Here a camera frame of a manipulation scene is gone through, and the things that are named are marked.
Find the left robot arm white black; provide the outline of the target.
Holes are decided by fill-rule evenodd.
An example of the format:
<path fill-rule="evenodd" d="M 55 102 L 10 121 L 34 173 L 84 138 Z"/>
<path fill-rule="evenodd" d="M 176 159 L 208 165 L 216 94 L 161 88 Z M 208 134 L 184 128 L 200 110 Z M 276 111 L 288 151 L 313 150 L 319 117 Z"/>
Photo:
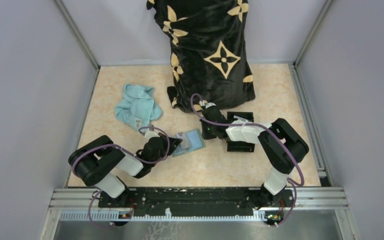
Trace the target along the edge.
<path fill-rule="evenodd" d="M 183 141 L 162 133 L 152 134 L 147 139 L 142 149 L 132 153 L 115 144 L 107 135 L 102 135 L 73 152 L 68 163 L 72 173 L 87 187 L 101 190 L 116 206 L 124 207 L 129 203 L 130 193 L 127 185 L 112 174 L 112 170 L 119 169 L 140 179 L 173 154 Z"/>

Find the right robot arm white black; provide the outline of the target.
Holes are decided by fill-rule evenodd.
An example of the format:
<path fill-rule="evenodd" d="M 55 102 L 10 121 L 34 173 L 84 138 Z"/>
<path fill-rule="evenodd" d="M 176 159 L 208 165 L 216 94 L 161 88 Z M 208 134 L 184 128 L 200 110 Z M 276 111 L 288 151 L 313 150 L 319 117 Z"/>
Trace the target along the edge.
<path fill-rule="evenodd" d="M 283 118 L 276 119 L 269 127 L 240 116 L 228 120 L 215 104 L 208 103 L 203 107 L 200 120 L 209 124 L 210 134 L 221 140 L 262 146 L 271 163 L 261 193 L 267 206 L 275 206 L 281 200 L 281 191 L 290 180 L 291 172 L 310 151 L 303 138 Z"/>

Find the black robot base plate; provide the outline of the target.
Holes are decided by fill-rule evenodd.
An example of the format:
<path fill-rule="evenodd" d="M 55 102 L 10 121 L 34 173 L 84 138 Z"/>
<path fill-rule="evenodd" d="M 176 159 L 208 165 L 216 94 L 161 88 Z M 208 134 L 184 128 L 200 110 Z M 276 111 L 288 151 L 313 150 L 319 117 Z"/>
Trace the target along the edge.
<path fill-rule="evenodd" d="M 100 208 L 127 208 L 139 216 L 161 216 L 170 209 L 176 217 L 250 216 L 252 209 L 291 207 L 294 195 L 284 189 L 276 196 L 260 187 L 136 187 L 119 198 L 102 193 Z"/>

